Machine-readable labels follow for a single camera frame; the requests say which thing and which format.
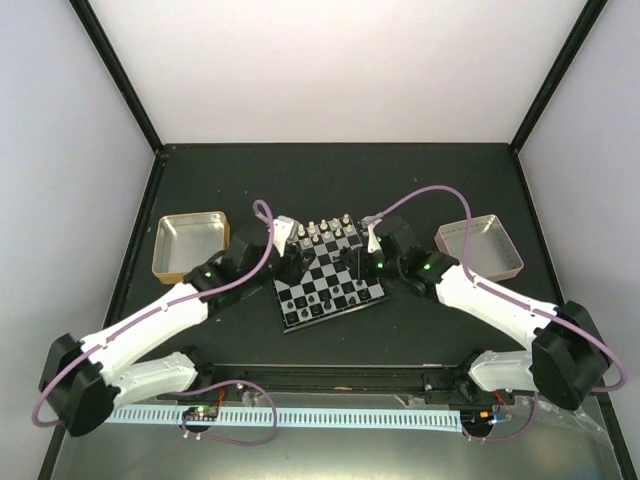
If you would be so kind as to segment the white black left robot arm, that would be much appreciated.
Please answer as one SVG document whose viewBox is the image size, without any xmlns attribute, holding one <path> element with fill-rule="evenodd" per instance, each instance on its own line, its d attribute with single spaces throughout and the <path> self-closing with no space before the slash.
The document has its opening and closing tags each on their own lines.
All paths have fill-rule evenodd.
<svg viewBox="0 0 640 480">
<path fill-rule="evenodd" d="M 268 229 L 247 225 L 227 249 L 193 268 L 139 312 L 79 340 L 69 334 L 58 337 L 45 360 L 36 404 L 48 404 L 57 416 L 53 425 L 79 437 L 115 410 L 149 397 L 207 397 L 215 376 L 193 348 L 156 360 L 145 355 L 239 302 L 252 289 L 271 280 L 300 280 L 313 256 L 296 243 L 299 231 L 299 223 L 284 216 L 271 221 Z"/>
</svg>

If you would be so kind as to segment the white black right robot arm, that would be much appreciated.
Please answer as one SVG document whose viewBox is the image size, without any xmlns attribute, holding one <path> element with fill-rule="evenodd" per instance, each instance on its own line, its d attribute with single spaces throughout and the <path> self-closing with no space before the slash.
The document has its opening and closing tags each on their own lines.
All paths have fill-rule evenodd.
<svg viewBox="0 0 640 480">
<path fill-rule="evenodd" d="M 518 294 L 464 268 L 460 260 L 419 244 L 398 217 L 367 224 L 365 243 L 344 247 L 339 259 L 358 279 L 397 279 L 414 295 L 462 311 L 520 345 L 512 352 L 482 351 L 454 379 L 457 396 L 476 403 L 489 392 L 537 392 L 577 410 L 612 364 L 602 339 L 588 330 L 588 310 Z"/>
</svg>

